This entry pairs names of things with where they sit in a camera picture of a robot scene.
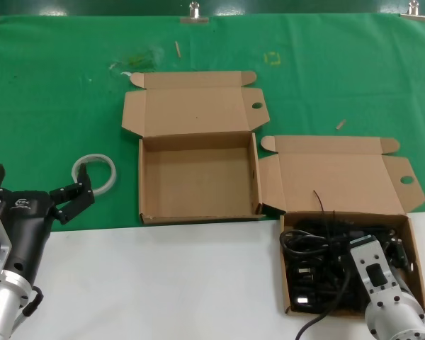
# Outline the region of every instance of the open cardboard box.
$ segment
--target open cardboard box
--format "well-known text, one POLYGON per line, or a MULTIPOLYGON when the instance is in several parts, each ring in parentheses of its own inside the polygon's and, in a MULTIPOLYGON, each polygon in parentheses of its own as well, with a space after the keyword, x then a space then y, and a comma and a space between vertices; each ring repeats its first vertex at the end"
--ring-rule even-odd
POLYGON ((255 220, 261 212, 256 140, 269 121, 254 72, 134 73, 123 128, 139 143, 143 223, 255 220))
MULTIPOLYGON (((268 136, 264 149, 278 154, 260 159, 263 203, 281 210, 280 232, 307 217, 322 218, 318 193, 327 215, 360 225, 384 224, 397 230, 412 271, 403 273, 408 287, 425 309, 425 290, 414 231, 406 213, 425 201, 409 160, 387 156, 400 148, 397 140, 378 137, 268 136)), ((285 312, 290 292, 280 252, 285 312)), ((335 315, 350 315, 337 310, 335 315)))

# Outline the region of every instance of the white table surface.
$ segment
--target white table surface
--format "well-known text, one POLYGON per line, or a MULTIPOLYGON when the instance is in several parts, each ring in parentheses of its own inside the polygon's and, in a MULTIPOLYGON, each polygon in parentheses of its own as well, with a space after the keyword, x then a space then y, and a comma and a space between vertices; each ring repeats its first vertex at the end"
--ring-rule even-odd
MULTIPOLYGON (((425 279, 425 213, 411 214, 425 279)), ((278 222, 53 233, 35 284, 45 299, 14 340, 294 339, 283 314, 278 222)), ((302 339, 367 339, 327 317, 302 339)))

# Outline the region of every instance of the green table cloth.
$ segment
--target green table cloth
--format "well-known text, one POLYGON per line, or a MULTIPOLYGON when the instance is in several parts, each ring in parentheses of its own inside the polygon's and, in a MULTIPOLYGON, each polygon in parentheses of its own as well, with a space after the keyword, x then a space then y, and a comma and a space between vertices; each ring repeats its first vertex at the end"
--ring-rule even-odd
MULTIPOLYGON (((271 116, 258 141, 277 134, 394 137, 425 192, 425 23, 392 14, 216 17, 207 25, 177 17, 3 17, 4 187, 66 186, 79 157, 106 154, 118 170, 115 187, 54 230, 141 225, 138 138, 121 128, 125 92, 135 88, 121 72, 210 70, 257 73, 252 86, 263 89, 271 116)), ((106 165, 89 171, 95 187, 109 175, 106 165)))

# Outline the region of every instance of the metal clip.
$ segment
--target metal clip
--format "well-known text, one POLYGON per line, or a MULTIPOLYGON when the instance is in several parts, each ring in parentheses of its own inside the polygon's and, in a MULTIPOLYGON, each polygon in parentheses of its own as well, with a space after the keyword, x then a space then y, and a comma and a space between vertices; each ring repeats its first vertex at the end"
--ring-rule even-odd
POLYGON ((182 23, 208 23, 209 18, 203 18, 200 16, 200 4, 196 1, 192 1, 189 4, 189 17, 181 18, 182 23))
POLYGON ((403 13, 400 16, 406 19, 425 21, 425 16, 419 15, 419 2, 417 0, 411 0, 409 2, 408 12, 403 13))

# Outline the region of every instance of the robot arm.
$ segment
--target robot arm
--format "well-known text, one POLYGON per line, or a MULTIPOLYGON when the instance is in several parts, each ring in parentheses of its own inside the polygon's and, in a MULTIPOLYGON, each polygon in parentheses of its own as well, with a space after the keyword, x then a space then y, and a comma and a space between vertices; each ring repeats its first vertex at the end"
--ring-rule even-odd
POLYGON ((33 284, 53 222, 65 224, 94 203, 85 165, 77 183, 50 193, 6 190, 1 187, 4 177, 0 164, 0 340, 9 339, 43 298, 33 284), (32 290, 37 295, 29 302, 32 290))
POLYGON ((424 310, 374 236, 350 243, 351 257, 370 297, 365 321, 377 340, 425 340, 424 310))

